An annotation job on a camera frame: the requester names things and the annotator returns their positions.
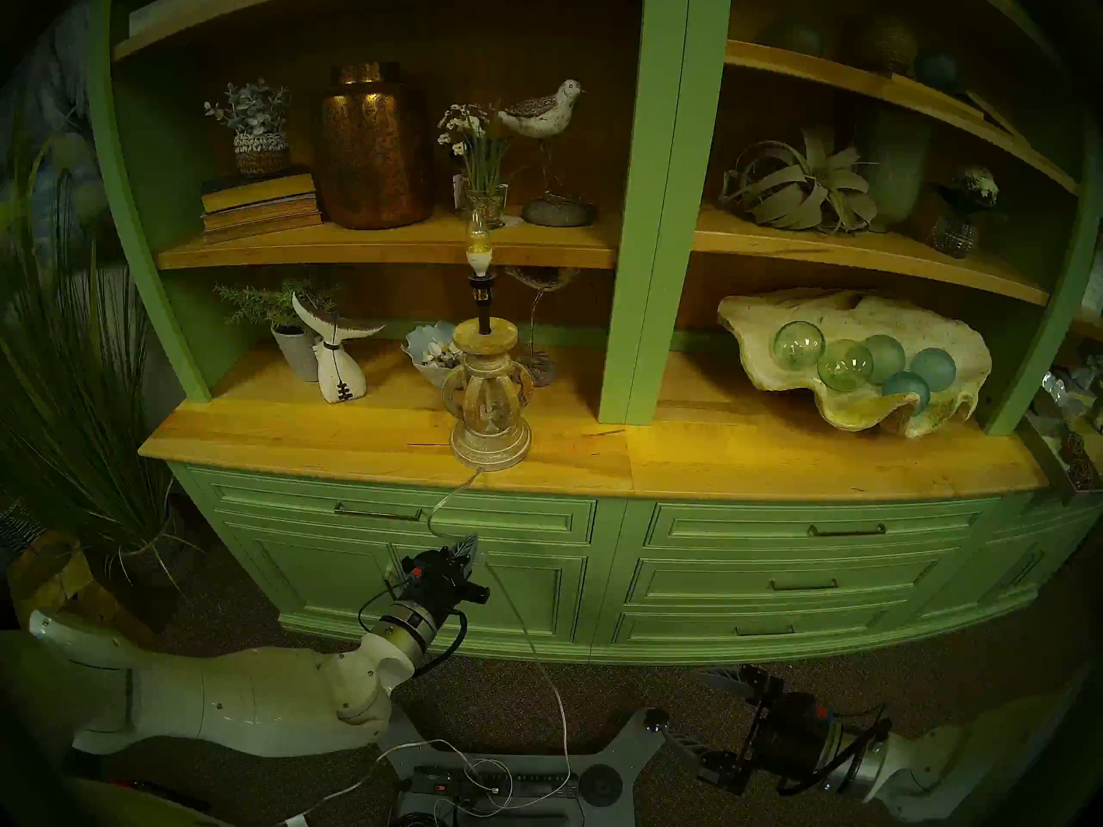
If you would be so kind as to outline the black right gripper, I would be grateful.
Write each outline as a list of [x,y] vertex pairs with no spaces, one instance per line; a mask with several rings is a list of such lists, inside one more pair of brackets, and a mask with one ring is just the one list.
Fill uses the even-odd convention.
[[731,692],[752,707],[761,706],[752,723],[749,761],[690,735],[662,730],[681,764],[703,783],[742,794],[752,770],[800,783],[839,752],[843,721],[811,692],[782,692],[781,678],[750,664],[708,667],[694,675],[716,690]]

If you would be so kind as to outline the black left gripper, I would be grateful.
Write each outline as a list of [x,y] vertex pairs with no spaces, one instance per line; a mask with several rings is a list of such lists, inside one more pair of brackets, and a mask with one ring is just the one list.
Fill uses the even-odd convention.
[[439,549],[404,557],[404,603],[429,615],[449,615],[462,602],[483,605],[490,589],[471,580],[479,554],[479,537],[458,537]]

